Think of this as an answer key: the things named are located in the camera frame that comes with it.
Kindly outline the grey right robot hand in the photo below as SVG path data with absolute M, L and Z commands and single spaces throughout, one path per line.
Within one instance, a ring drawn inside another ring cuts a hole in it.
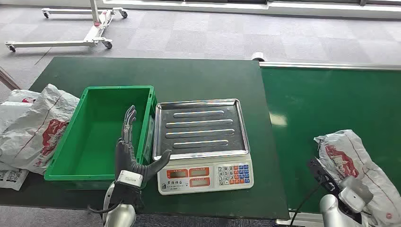
M 313 175 L 314 179 L 321 185 L 328 193 L 338 196 L 340 188 L 335 182 L 333 177 L 324 169 L 317 158 L 312 158 L 307 162 L 307 166 Z

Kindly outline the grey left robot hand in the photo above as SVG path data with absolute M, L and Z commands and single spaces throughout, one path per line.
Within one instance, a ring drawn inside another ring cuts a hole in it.
M 125 113 L 121 137 L 115 147 L 115 180 L 109 186 L 112 191 L 105 198 L 109 204 L 127 204 L 142 209 L 141 186 L 155 176 L 170 160 L 172 150 L 167 149 L 161 158 L 149 165 L 137 162 L 132 144 L 132 123 L 136 120 L 136 108 L 131 105 Z

